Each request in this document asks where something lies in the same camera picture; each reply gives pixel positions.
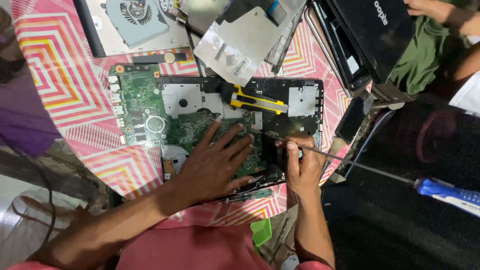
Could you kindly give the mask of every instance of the phone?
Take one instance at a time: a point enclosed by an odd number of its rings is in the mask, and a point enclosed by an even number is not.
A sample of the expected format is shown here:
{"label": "phone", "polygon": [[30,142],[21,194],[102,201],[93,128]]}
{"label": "phone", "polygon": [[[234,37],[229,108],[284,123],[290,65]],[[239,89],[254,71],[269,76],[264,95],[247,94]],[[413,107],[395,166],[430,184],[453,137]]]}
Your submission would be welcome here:
{"label": "phone", "polygon": [[351,144],[372,104],[373,97],[366,90],[354,98],[335,129],[336,136]]}

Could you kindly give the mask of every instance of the laptop lid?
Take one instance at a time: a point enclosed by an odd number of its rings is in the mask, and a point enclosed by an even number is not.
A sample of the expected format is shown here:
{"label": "laptop lid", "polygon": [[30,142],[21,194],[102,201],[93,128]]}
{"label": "laptop lid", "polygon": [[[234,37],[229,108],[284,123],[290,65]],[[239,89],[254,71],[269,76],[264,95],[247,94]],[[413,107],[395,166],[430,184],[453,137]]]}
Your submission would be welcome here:
{"label": "laptop lid", "polygon": [[415,34],[415,23],[403,0],[328,0],[342,18],[359,52],[385,83]]}

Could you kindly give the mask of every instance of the screwdriver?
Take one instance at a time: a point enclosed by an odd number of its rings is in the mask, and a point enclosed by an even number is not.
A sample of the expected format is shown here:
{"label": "screwdriver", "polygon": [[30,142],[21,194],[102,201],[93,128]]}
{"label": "screwdriver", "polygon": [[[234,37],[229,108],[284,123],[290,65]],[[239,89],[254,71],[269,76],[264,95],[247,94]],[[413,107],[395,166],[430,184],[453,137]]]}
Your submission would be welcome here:
{"label": "screwdriver", "polygon": [[[276,139],[276,140],[280,140],[284,142],[287,141],[283,138],[273,135],[272,132],[267,132],[265,133],[265,135],[272,137],[273,139]],[[451,204],[457,208],[460,208],[480,218],[480,192],[457,188],[452,184],[441,181],[439,179],[433,179],[433,178],[417,179],[416,181],[413,181],[405,177],[401,177],[401,176],[398,176],[389,172],[385,172],[379,169],[375,169],[375,168],[372,168],[348,159],[344,159],[341,157],[337,157],[335,155],[322,152],[312,147],[299,145],[299,144],[297,144],[297,146],[302,149],[308,149],[310,151],[322,154],[324,156],[334,158],[336,160],[341,160],[345,163],[363,168],[371,172],[375,172],[384,176],[388,176],[393,179],[400,180],[402,182],[412,185],[420,195],[430,196],[434,199]]]}

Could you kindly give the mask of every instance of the laptop cooling fan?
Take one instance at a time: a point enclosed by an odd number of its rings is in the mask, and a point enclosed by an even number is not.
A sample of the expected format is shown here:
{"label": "laptop cooling fan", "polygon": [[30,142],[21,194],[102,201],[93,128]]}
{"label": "laptop cooling fan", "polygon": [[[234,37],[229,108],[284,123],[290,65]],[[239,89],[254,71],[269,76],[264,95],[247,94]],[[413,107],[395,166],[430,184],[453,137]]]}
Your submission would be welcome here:
{"label": "laptop cooling fan", "polygon": [[107,0],[104,7],[129,48],[168,31],[169,25],[155,5],[155,0]]}

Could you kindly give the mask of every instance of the patterned table cover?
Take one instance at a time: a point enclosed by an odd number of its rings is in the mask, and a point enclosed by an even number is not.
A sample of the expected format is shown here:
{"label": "patterned table cover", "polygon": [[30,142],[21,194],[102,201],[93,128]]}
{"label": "patterned table cover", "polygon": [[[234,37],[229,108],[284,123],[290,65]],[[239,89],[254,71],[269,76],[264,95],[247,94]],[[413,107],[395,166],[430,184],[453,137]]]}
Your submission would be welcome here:
{"label": "patterned table cover", "polygon": [[[110,66],[132,62],[132,56],[168,50],[93,58],[72,0],[13,0],[12,14],[20,48],[28,62],[38,93],[56,127],[77,157],[108,186],[132,199],[163,183],[159,148],[122,146],[105,78]],[[162,74],[198,75],[189,49],[186,61],[163,63]],[[263,63],[256,77],[273,77]],[[328,151],[335,128],[350,103],[325,55],[305,21],[299,24],[283,63],[284,77],[319,78],[324,82],[322,151]],[[349,146],[338,155],[344,157]],[[334,160],[320,185],[339,165]],[[227,226],[270,218],[295,203],[286,184],[273,198],[209,203],[183,210],[160,224]]]}

